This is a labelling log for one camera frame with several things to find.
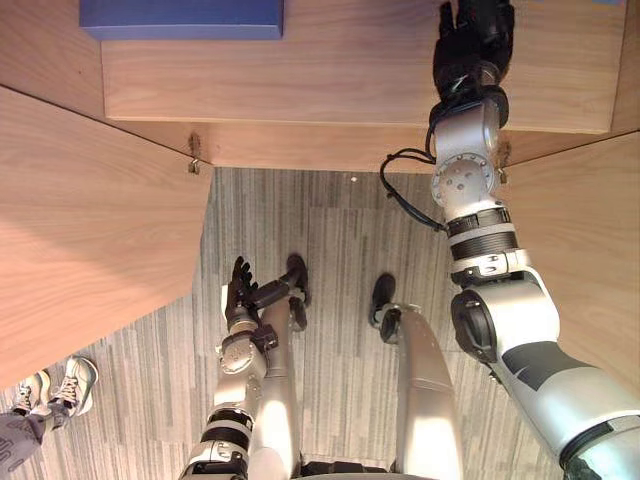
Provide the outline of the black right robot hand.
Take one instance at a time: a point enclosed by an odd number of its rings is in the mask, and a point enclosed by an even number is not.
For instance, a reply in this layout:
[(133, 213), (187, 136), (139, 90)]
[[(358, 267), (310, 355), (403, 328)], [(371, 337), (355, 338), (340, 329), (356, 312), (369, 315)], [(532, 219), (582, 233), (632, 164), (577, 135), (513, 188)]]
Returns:
[(433, 79), (448, 102), (498, 85), (513, 53), (515, 8), (509, 1), (446, 1), (439, 6)]

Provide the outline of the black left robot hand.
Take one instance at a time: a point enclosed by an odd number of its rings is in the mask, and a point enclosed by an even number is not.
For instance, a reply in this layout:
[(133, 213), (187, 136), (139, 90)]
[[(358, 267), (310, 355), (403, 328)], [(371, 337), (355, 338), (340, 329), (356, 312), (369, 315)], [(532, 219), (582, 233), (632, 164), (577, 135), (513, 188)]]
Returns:
[(231, 280), (227, 285), (224, 314), (228, 330), (243, 320), (259, 323), (257, 308), (252, 299), (257, 289), (258, 283), (253, 280), (250, 263), (242, 256), (238, 256), (234, 263)]

